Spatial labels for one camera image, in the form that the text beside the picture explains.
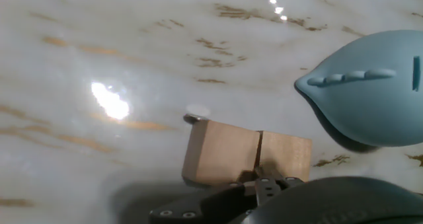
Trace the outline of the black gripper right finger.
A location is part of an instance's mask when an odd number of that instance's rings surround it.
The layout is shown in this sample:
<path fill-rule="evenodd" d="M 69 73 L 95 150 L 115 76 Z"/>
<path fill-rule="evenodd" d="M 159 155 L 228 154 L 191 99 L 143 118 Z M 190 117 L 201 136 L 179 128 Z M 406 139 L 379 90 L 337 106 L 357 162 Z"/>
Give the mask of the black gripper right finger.
<path fill-rule="evenodd" d="M 278 184 L 281 189 L 292 188 L 304 183 L 304 181 L 297 177 L 282 175 L 276 168 L 269 168 L 267 173 L 275 180 L 276 184 Z"/>

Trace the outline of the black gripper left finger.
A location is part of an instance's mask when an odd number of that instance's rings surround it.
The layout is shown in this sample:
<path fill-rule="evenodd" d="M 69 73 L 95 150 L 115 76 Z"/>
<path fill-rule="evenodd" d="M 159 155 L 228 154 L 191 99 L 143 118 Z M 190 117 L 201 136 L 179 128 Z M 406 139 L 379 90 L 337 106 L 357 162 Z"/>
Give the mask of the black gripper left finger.
<path fill-rule="evenodd" d="M 150 224 L 229 223 L 256 209 L 281 191 L 281 174 L 258 167 L 253 180 L 210 187 L 149 212 Z"/>

